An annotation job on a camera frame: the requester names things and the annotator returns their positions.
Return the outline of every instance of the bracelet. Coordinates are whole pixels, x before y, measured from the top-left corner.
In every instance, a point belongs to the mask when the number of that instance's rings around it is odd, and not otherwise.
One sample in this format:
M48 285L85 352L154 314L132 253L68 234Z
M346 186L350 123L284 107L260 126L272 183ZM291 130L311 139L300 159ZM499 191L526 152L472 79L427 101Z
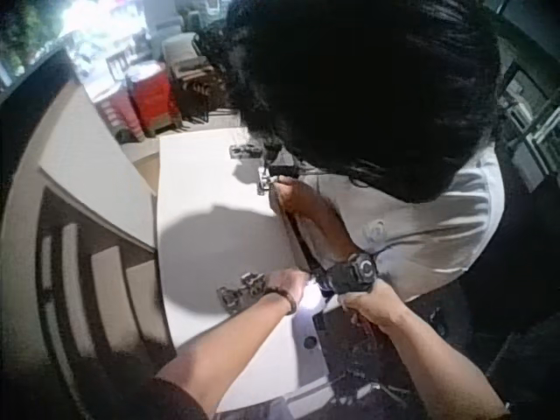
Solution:
M266 296L270 293L276 293L290 302L290 311L286 313L286 315L292 315L296 313L296 311L298 310L298 304L296 304L293 296L288 291L280 289L279 287L267 287L262 295Z

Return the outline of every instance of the red container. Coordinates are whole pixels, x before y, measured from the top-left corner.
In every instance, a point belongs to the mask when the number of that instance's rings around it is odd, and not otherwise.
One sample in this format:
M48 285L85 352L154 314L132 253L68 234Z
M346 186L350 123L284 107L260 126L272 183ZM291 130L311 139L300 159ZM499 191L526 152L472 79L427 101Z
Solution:
M167 125L180 126L181 114L163 64L148 61L132 66L127 82L140 123L148 134L153 136Z

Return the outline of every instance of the white shirt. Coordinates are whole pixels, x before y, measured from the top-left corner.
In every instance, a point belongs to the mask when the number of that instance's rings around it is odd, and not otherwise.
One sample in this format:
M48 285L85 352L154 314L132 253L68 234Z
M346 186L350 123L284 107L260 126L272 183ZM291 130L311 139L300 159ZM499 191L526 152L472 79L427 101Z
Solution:
M338 210L353 242L376 255L377 268L404 300L448 284L466 272L496 231L504 208L501 172L493 146L475 155L437 199L404 203L340 175L301 178ZM322 234L299 220L311 252L333 264Z

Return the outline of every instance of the white board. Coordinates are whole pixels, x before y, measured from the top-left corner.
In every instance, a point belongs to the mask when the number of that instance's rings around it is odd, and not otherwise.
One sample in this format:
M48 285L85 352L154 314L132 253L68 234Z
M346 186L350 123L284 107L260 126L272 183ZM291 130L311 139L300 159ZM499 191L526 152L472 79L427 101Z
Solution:
M39 160L41 169L94 215L154 248L151 189L109 133L84 88L68 83L55 105L58 118L53 118Z
M239 285L248 271L295 265L288 237L267 196L256 193L257 160L232 160L244 129L217 129L162 138L157 245L164 306L175 347L228 318L216 290ZM326 375L312 311L286 317L222 400L235 410L293 392Z

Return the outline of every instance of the black watch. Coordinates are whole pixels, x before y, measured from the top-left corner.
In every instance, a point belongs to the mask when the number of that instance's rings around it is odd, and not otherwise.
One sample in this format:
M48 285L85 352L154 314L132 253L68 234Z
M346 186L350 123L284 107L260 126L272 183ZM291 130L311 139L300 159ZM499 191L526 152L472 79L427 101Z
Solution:
M352 254L347 262L334 264L319 282L324 290L338 295L348 292L370 292L377 278L377 267L370 254Z

